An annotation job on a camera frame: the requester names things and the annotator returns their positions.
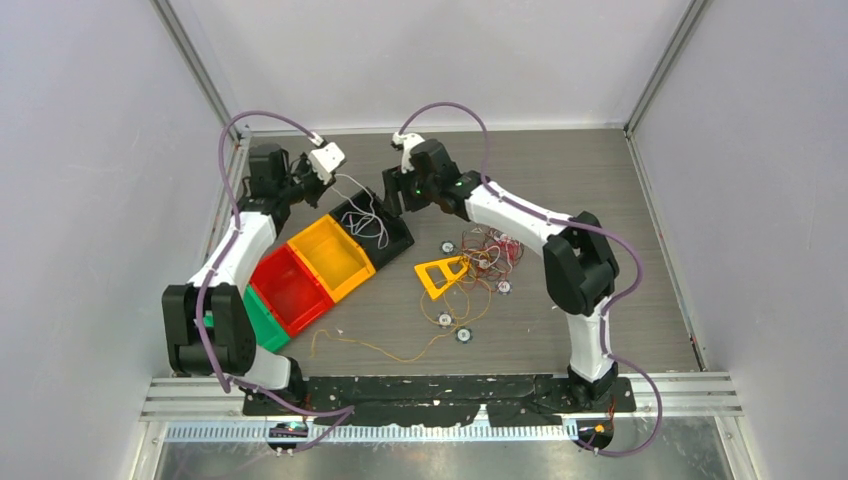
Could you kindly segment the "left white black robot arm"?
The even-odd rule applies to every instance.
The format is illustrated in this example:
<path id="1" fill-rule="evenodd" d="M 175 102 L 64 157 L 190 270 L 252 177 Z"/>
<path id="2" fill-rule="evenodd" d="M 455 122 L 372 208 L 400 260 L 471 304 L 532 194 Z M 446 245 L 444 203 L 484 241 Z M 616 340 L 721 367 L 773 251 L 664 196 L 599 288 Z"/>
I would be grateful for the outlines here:
<path id="1" fill-rule="evenodd" d="M 322 141 L 295 162 L 276 143 L 249 149 L 236 210 L 227 231 L 201 269 L 162 297 L 166 348 L 176 373 L 216 376 L 268 390 L 280 412 L 298 412 L 307 389 L 297 362 L 261 346 L 251 319 L 266 316 L 249 287 L 263 254 L 278 238 L 295 204 L 316 206 L 346 161 L 336 143 Z"/>

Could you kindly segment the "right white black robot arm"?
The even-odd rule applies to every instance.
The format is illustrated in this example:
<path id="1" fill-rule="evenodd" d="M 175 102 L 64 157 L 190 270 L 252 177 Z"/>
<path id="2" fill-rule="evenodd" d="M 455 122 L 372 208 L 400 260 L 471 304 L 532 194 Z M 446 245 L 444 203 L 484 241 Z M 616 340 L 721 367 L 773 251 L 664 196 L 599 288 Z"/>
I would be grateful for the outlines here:
<path id="1" fill-rule="evenodd" d="M 399 166 L 382 173 L 392 215 L 435 204 L 446 214 L 506 234 L 542 258 L 547 293 L 567 318 L 572 400 L 584 410 L 598 409 L 610 398 L 619 371 L 609 352 L 607 321 L 620 273 L 598 219 L 582 212 L 558 220 L 482 173 L 461 171 L 436 139 L 396 133 L 391 145 L 401 153 Z"/>

